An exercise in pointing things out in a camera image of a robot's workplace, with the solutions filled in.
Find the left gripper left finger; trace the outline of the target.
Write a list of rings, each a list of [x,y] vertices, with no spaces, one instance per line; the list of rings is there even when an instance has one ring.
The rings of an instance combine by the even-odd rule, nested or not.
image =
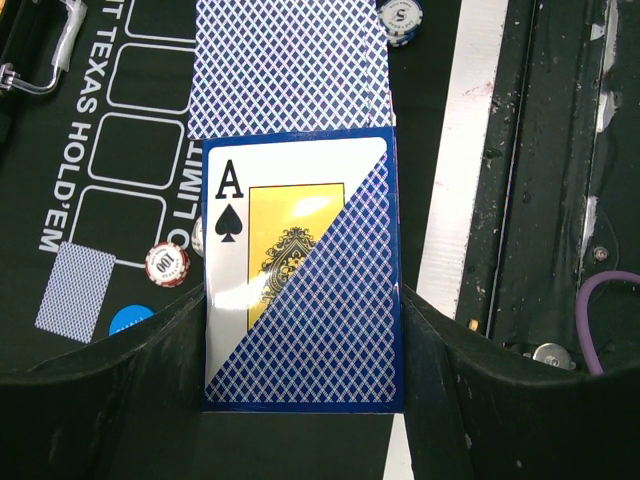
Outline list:
[[[4,479],[186,479],[204,379],[205,291],[1,374]]]

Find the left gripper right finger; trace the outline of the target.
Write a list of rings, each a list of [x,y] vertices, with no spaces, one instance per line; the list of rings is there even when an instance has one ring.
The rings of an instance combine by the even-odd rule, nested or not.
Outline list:
[[[635,479],[639,369],[595,377],[504,349],[402,292],[418,479]]]

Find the blue round blind button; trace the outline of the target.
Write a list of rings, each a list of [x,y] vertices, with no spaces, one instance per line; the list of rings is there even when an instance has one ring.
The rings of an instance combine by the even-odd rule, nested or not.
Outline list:
[[[108,335],[113,336],[126,330],[147,318],[152,317],[155,311],[150,307],[140,304],[132,304],[120,309],[112,318]]]

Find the red white chip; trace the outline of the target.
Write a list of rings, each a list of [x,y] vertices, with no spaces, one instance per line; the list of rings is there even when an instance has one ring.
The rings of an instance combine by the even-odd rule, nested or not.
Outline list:
[[[174,288],[186,281],[191,261],[183,248],[172,242],[153,246],[145,258],[149,280],[163,288]]]

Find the blue backed card deck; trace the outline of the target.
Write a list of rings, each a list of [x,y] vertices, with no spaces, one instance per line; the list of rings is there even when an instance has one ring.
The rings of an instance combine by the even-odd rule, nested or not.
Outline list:
[[[194,140],[387,127],[387,35],[373,1],[199,1]]]

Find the blue white chip stack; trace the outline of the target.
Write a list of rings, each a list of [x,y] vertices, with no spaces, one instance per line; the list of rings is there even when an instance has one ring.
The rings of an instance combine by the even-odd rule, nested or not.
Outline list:
[[[424,10],[416,0],[386,1],[378,8],[378,16],[386,30],[390,46],[406,45],[417,34]]]

